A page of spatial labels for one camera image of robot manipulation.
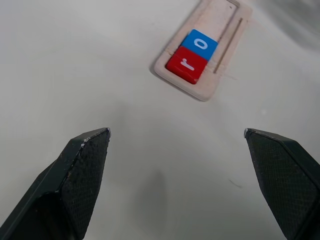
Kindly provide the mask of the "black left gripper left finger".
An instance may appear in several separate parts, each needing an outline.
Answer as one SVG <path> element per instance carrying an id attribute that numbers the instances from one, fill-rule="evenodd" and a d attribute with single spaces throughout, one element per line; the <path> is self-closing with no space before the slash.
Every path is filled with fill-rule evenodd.
<path id="1" fill-rule="evenodd" d="M 72 138 L 0 227 L 0 240 L 83 240 L 103 179 L 109 128 Z"/>

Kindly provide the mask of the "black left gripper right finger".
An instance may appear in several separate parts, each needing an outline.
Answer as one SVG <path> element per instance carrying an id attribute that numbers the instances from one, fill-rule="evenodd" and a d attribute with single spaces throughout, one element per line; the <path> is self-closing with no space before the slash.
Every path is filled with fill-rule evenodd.
<path id="1" fill-rule="evenodd" d="M 295 140 L 244 131 L 257 181 L 287 240 L 320 240 L 320 164 Z"/>

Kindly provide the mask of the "red letter tile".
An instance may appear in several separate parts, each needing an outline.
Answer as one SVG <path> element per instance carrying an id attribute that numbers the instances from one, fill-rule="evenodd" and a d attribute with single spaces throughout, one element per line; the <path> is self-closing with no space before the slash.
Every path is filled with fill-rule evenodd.
<path id="1" fill-rule="evenodd" d="M 184 46 L 180 46 L 166 63 L 165 68 L 186 82 L 195 85 L 208 61 Z"/>

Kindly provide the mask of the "blue letter tile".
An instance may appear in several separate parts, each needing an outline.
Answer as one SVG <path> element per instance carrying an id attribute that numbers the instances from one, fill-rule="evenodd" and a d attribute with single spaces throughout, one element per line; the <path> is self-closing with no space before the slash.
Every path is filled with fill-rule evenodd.
<path id="1" fill-rule="evenodd" d="M 209 61 L 216 51 L 218 44 L 217 41 L 202 32 L 192 29 L 184 38 L 181 46 Z"/>

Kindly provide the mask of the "wooden letter tile tray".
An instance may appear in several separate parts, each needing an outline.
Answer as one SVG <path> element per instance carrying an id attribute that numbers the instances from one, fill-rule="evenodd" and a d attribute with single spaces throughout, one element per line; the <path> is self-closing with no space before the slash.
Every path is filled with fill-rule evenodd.
<path id="1" fill-rule="evenodd" d="M 251 8 L 237 0 L 201 0 L 155 61 L 155 73 L 194 98 L 208 101 L 218 87 L 251 15 Z M 196 84 L 183 80 L 165 67 L 192 29 L 218 42 Z"/>

